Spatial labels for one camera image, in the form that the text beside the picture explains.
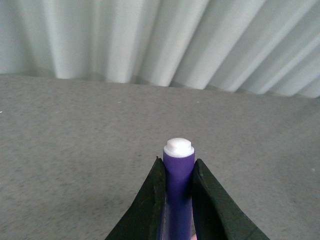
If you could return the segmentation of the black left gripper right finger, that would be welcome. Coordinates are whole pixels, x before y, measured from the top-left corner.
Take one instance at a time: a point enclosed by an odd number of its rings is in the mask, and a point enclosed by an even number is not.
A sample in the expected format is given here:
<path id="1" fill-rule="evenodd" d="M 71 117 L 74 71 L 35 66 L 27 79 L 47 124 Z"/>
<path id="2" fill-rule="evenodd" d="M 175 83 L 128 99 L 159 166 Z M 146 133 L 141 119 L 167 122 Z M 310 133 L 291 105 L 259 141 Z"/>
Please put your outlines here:
<path id="1" fill-rule="evenodd" d="M 198 240 L 268 240 L 239 208 L 205 163 L 192 173 L 192 211 Z"/>

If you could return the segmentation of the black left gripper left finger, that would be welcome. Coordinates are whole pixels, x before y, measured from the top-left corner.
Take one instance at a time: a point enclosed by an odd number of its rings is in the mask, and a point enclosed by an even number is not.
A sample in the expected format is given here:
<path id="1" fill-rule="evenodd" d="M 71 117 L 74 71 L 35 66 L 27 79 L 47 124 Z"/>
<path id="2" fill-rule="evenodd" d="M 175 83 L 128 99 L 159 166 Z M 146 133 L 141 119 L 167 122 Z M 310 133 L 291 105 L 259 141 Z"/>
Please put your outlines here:
<path id="1" fill-rule="evenodd" d="M 156 158 L 132 204 L 107 235 L 107 240 L 158 240 L 166 201 L 166 171 Z"/>

